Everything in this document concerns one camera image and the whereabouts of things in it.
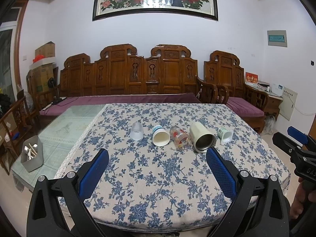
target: electrical panel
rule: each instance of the electrical panel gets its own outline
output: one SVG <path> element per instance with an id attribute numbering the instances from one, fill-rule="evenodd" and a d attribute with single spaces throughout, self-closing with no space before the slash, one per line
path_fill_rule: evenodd
<path id="1" fill-rule="evenodd" d="M 297 92 L 285 87 L 282 98 L 283 101 L 279 106 L 280 114 L 290 121 L 296 103 Z"/>

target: white device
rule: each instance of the white device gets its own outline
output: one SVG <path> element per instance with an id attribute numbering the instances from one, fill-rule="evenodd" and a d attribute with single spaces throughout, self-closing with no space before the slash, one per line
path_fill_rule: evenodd
<path id="1" fill-rule="evenodd" d="M 284 91 L 284 86 L 279 84 L 273 84 L 271 87 L 271 92 L 275 93 L 278 96 L 282 96 Z"/>
<path id="2" fill-rule="evenodd" d="M 42 109 L 42 111 L 47 110 L 52 104 L 50 103 L 49 105 L 47 105 L 45 108 Z"/>

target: metal screw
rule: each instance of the metal screw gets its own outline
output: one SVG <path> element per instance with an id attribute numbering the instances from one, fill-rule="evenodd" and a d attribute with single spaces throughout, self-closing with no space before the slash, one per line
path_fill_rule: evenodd
<path id="1" fill-rule="evenodd" d="M 44 175 L 41 175 L 41 176 L 39 176 L 39 178 L 38 178 L 38 180 L 39 180 L 40 182 L 43 182 L 44 179 L 45 179 L 45 176 L 44 176 Z"/>
<path id="2" fill-rule="evenodd" d="M 275 175 L 271 175 L 270 178 L 271 178 L 271 180 L 274 181 L 274 182 L 277 180 L 277 177 L 276 177 Z"/>
<path id="3" fill-rule="evenodd" d="M 240 174 L 242 177 L 247 177 L 249 175 L 249 173 L 245 170 L 241 171 Z"/>
<path id="4" fill-rule="evenodd" d="M 71 171 L 67 174 L 68 178 L 73 178 L 75 176 L 75 172 Z"/>

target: wooden chair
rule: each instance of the wooden chair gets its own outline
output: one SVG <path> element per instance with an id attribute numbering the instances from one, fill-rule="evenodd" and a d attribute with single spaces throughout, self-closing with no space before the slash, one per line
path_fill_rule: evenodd
<path id="1" fill-rule="evenodd" d="M 6 161 L 3 161 L 3 159 L 7 159 L 8 160 L 8 168 L 6 167 L 5 163 Z M 5 172 L 7 173 L 7 175 L 10 174 L 10 169 L 11 166 L 13 165 L 14 161 L 16 160 L 16 158 L 10 153 L 8 152 L 4 146 L 1 144 L 0 145 L 0 165 L 1 167 L 5 170 Z"/>
<path id="2" fill-rule="evenodd" d="M 202 103 L 223 103 L 226 104 L 228 88 L 222 85 L 206 83 L 197 77 L 197 95 Z"/>
<path id="3" fill-rule="evenodd" d="M 12 136 L 10 135 L 9 129 L 5 123 L 5 119 L 10 113 L 13 114 L 15 123 L 17 125 L 17 128 L 13 130 L 13 135 L 17 132 L 20 133 L 15 140 L 12 140 Z M 33 121 L 31 120 L 25 96 L 22 99 L 18 100 L 8 110 L 8 112 L 4 114 L 4 116 L 0 119 L 0 123 L 4 127 L 6 133 L 9 135 L 9 142 L 3 142 L 4 147 L 6 148 L 6 150 L 9 150 L 12 154 L 15 154 L 15 157 L 17 158 L 21 153 L 21 141 L 24 141 L 28 137 L 28 135 L 31 134 L 31 132 L 33 132 L 33 135 L 31 136 L 37 134 Z"/>
<path id="4" fill-rule="evenodd" d="M 53 100 L 60 98 L 59 89 L 60 85 L 55 86 L 46 92 L 39 92 L 35 98 L 37 109 L 40 111 L 49 105 Z"/>
<path id="5" fill-rule="evenodd" d="M 226 104 L 257 133 L 261 133 L 264 127 L 264 109 L 269 96 L 245 84 L 244 69 L 239 63 L 234 54 L 213 52 L 210 61 L 204 62 L 204 81 L 227 87 L 221 89 L 222 96 L 218 96 L 216 101 Z"/>
<path id="6" fill-rule="evenodd" d="M 23 97 L 24 97 L 24 90 L 21 90 L 20 92 L 16 94 L 16 98 L 18 100 L 21 100 Z M 40 113 L 39 113 L 38 107 L 36 106 L 36 101 L 34 99 L 33 99 L 33 102 L 34 102 L 34 109 L 30 112 L 30 117 L 31 117 L 31 120 L 34 120 L 35 125 L 37 127 L 37 131 L 39 131 L 41 129 L 40 117 L 39 117 Z"/>

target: tiled floor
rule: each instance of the tiled floor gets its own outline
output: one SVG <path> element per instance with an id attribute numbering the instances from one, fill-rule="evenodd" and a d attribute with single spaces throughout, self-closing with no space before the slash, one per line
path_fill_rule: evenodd
<path id="1" fill-rule="evenodd" d="M 281 160 L 286 164 L 287 168 L 291 172 L 291 181 L 287 197 L 290 203 L 292 203 L 296 189 L 298 187 L 298 177 L 293 173 L 295 166 L 290 162 L 290 157 L 288 155 L 273 145 L 271 135 L 265 135 L 263 136 L 263 139 L 276 152 L 276 154 L 281 158 Z M 24 188 L 24 191 L 20 193 L 15 188 L 12 175 L 8 176 L 4 169 L 0 168 L 0 205 L 12 225 L 22 237 L 26 237 L 26 219 L 31 196 L 31 193 L 26 188 Z M 65 218 L 68 226 L 72 228 L 72 219 L 68 216 Z M 202 233 L 206 236 L 208 230 L 209 229 L 198 229 L 187 231 L 181 233 L 180 237 L 202 236 Z"/>

